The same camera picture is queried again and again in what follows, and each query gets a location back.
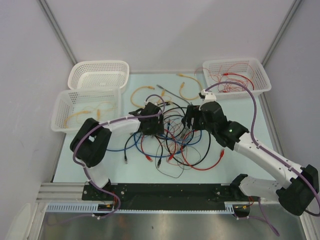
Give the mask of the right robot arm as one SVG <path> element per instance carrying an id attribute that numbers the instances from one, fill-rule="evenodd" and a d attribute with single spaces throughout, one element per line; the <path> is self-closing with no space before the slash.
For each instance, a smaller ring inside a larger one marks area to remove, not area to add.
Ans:
<path id="1" fill-rule="evenodd" d="M 182 123 L 192 130 L 207 131 L 220 146 L 247 157 L 274 178 L 266 180 L 238 175 L 230 188 L 235 200 L 260 197 L 279 202 L 289 213 L 301 216 L 318 197 L 319 174 L 315 167 L 301 166 L 267 148 L 245 126 L 228 120 L 216 101 L 188 105 Z"/>

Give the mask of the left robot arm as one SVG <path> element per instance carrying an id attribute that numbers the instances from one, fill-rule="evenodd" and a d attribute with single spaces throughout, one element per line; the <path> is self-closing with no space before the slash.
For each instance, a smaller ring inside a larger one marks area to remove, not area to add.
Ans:
<path id="1" fill-rule="evenodd" d="M 100 123 L 88 118 L 71 141 L 70 150 L 73 161 L 80 165 L 94 186 L 93 194 L 100 200 L 110 196 L 111 184 L 103 165 L 109 143 L 124 134 L 140 132 L 143 135 L 164 133 L 163 112 L 165 107 L 147 102 L 144 108 L 129 112 L 127 115 Z"/>

